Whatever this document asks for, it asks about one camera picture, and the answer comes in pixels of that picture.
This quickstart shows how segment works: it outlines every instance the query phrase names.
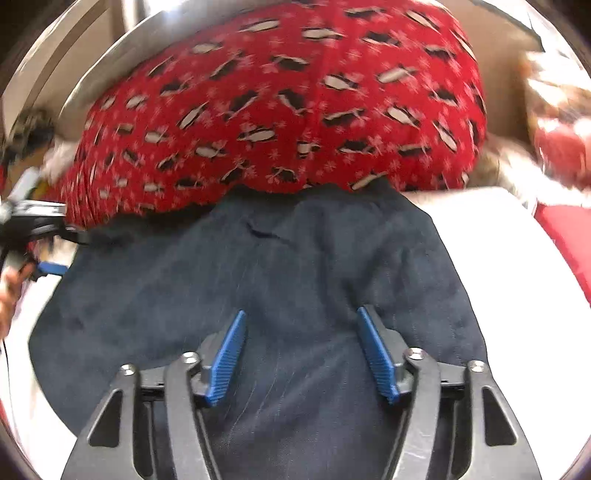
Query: penguin print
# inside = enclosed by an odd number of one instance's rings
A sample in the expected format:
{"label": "penguin print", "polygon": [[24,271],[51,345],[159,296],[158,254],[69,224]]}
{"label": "penguin print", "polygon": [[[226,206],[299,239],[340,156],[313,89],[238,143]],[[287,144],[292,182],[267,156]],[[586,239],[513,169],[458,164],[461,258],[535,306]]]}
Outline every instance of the penguin print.
{"label": "penguin print", "polygon": [[277,92],[277,98],[296,115],[304,115],[307,112],[304,96],[289,88]]}
{"label": "penguin print", "polygon": [[430,57],[434,57],[436,59],[443,60],[448,62],[456,58],[456,54],[452,51],[449,51],[445,47],[440,47],[438,45],[425,45],[423,50],[429,55]]}
{"label": "penguin print", "polygon": [[416,157],[418,155],[427,155],[431,151],[428,145],[402,145],[398,148],[398,153],[402,158]]}
{"label": "penguin print", "polygon": [[195,177],[183,177],[174,184],[174,188],[177,190],[200,189],[201,187],[203,187],[203,183]]}
{"label": "penguin print", "polygon": [[460,44],[460,46],[466,51],[466,53],[468,55],[470,55],[472,57],[472,59],[474,61],[476,61],[476,55],[474,54],[474,51],[472,50],[472,47],[470,46],[470,44],[467,42],[467,40],[465,38],[463,38],[458,32],[456,32],[455,30],[452,30],[452,35],[454,37],[456,37],[457,42]]}
{"label": "penguin print", "polygon": [[96,136],[95,136],[95,141],[94,141],[94,143],[95,143],[95,147],[98,147],[98,145],[99,145],[99,143],[100,143],[101,139],[103,138],[103,130],[104,130],[104,128],[103,128],[103,127],[99,127],[99,130],[98,130],[98,132],[96,133]]}
{"label": "penguin print", "polygon": [[271,167],[271,174],[284,183],[297,183],[297,176],[293,170],[284,167]]}
{"label": "penguin print", "polygon": [[361,18],[363,20],[369,20],[374,15],[383,15],[384,13],[386,13],[386,9],[381,7],[348,8],[345,10],[347,17]]}
{"label": "penguin print", "polygon": [[436,102],[445,103],[448,106],[457,107],[457,98],[456,96],[446,90],[445,88],[438,88],[437,90],[432,90],[429,93],[429,98],[434,99]]}
{"label": "penguin print", "polygon": [[484,103],[484,98],[482,97],[480,90],[478,90],[478,87],[473,83],[470,84],[470,89],[472,90],[472,95],[474,96],[474,101],[478,105],[478,108],[486,115],[486,104]]}
{"label": "penguin print", "polygon": [[109,108],[111,108],[113,106],[113,104],[115,103],[115,99],[116,99],[115,96],[107,97],[105,99],[105,101],[102,103],[102,105],[100,106],[100,110],[104,112],[105,110],[108,110]]}
{"label": "penguin print", "polygon": [[250,145],[253,146],[255,143],[277,140],[277,136],[275,135],[273,128],[258,126],[252,130],[242,132],[240,135],[238,135],[237,140],[249,142]]}
{"label": "penguin print", "polygon": [[171,95],[176,95],[177,93],[187,90],[189,86],[188,82],[181,82],[179,79],[174,79],[172,82],[166,83],[160,89],[160,96],[169,97]]}
{"label": "penguin print", "polygon": [[359,89],[359,84],[348,79],[342,72],[325,75],[322,79],[322,84],[327,88],[340,92],[343,90],[357,91]]}
{"label": "penguin print", "polygon": [[243,57],[244,53],[242,50],[239,50],[234,55],[232,55],[227,61],[222,63],[217,69],[215,69],[212,74],[209,76],[210,80],[219,80],[224,78],[226,75],[229,75],[238,66],[238,59]]}
{"label": "penguin print", "polygon": [[270,60],[278,67],[284,70],[291,70],[292,72],[303,72],[310,64],[307,60],[298,57],[288,57],[287,55],[273,55]]}
{"label": "penguin print", "polygon": [[156,169],[159,171],[171,170],[178,162],[178,154],[170,155],[156,164]]}
{"label": "penguin print", "polygon": [[239,32],[264,32],[267,30],[274,30],[275,28],[279,28],[281,22],[279,22],[276,18],[267,18],[266,20],[260,20],[258,22],[253,22],[248,25],[243,25]]}
{"label": "penguin print", "polygon": [[131,135],[134,131],[134,126],[132,124],[119,124],[115,132],[118,135]]}
{"label": "penguin print", "polygon": [[373,155],[377,152],[377,149],[373,145],[370,145],[367,140],[345,140],[337,148],[337,152],[343,154],[361,153],[363,155]]}
{"label": "penguin print", "polygon": [[363,177],[362,179],[349,183],[349,188],[353,191],[362,189],[373,182],[375,179],[383,177],[384,175],[386,175],[386,172],[376,174],[376,172],[372,170],[369,175]]}
{"label": "penguin print", "polygon": [[375,78],[379,83],[394,83],[399,82],[406,77],[413,76],[417,72],[418,69],[415,67],[405,67],[404,65],[399,64],[398,67],[377,74]]}
{"label": "penguin print", "polygon": [[414,128],[419,128],[421,122],[406,107],[392,105],[386,109],[384,115],[392,120],[403,125],[411,125]]}
{"label": "penguin print", "polygon": [[174,57],[168,57],[167,59],[163,60],[162,62],[158,63],[152,70],[150,70],[146,77],[148,78],[155,78],[159,75],[162,75],[166,70],[166,67],[174,60]]}
{"label": "penguin print", "polygon": [[240,180],[244,175],[244,170],[248,168],[249,165],[250,162],[248,160],[242,160],[220,179],[220,183],[222,185],[230,185],[231,183]]}
{"label": "penguin print", "polygon": [[421,12],[417,12],[416,10],[407,10],[405,15],[423,27],[431,28],[436,32],[440,31],[439,25],[437,25],[432,19]]}
{"label": "penguin print", "polygon": [[297,141],[297,157],[300,160],[306,160],[311,153],[318,152],[320,145],[314,142]]}
{"label": "penguin print", "polygon": [[322,119],[322,122],[327,127],[339,127],[349,125],[356,118],[361,118],[361,115],[363,115],[364,113],[365,108],[353,108],[351,110],[347,110],[346,112],[338,112],[326,115]]}
{"label": "penguin print", "polygon": [[162,140],[166,140],[168,138],[168,135],[165,132],[158,132],[156,131],[150,131],[150,132],[146,132],[146,134],[144,135],[144,141],[146,143],[153,143],[158,145]]}
{"label": "penguin print", "polygon": [[138,167],[139,166],[139,157],[138,154],[131,151],[129,148],[126,148],[125,150],[123,150],[123,153],[121,155],[123,157],[123,159],[128,162],[131,163],[134,167]]}
{"label": "penguin print", "polygon": [[321,40],[340,40],[345,36],[342,33],[332,30],[331,28],[310,27],[302,28],[301,36],[306,40],[321,41]]}
{"label": "penguin print", "polygon": [[390,47],[399,47],[401,45],[400,40],[390,36],[387,33],[376,33],[368,31],[361,40],[370,45],[388,45]]}
{"label": "penguin print", "polygon": [[210,53],[211,51],[220,50],[221,48],[223,48],[222,42],[205,42],[195,45],[189,51],[195,55],[204,55],[206,53]]}
{"label": "penguin print", "polygon": [[154,182],[144,183],[144,191],[147,193],[162,193],[164,191],[164,185]]}
{"label": "penguin print", "polygon": [[191,109],[187,115],[182,117],[178,123],[177,127],[181,130],[185,130],[193,125],[196,121],[199,120],[199,117],[203,115],[203,112],[207,109],[207,102],[202,103],[201,105]]}
{"label": "penguin print", "polygon": [[208,143],[206,145],[200,145],[195,149],[195,155],[203,158],[209,158],[209,160],[213,161],[216,157],[225,157],[227,154],[226,150],[224,150],[223,146],[217,147],[216,144]]}
{"label": "penguin print", "polygon": [[445,143],[446,147],[452,152],[457,153],[457,140],[453,138],[452,132],[445,128],[437,120],[433,121],[433,126],[437,130],[437,133],[439,133],[439,138],[441,138],[441,141]]}
{"label": "penguin print", "polygon": [[133,110],[145,104],[147,100],[147,95],[134,95],[132,98],[127,100],[127,102],[125,103],[125,107],[129,110]]}

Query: navy blue fabric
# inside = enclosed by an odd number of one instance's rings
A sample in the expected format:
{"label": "navy blue fabric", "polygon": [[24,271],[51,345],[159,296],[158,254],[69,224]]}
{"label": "navy blue fabric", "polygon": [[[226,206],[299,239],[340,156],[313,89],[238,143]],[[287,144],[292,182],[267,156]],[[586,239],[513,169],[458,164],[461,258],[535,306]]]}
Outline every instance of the navy blue fabric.
{"label": "navy blue fabric", "polygon": [[379,479],[401,408],[377,392],[356,309],[374,304],[438,361],[486,360],[431,218],[386,181],[356,193],[237,188],[205,215],[172,219],[95,229],[33,331],[37,378],[75,433],[120,365],[164,365],[237,307],[246,344],[226,398],[206,414],[222,476]]}

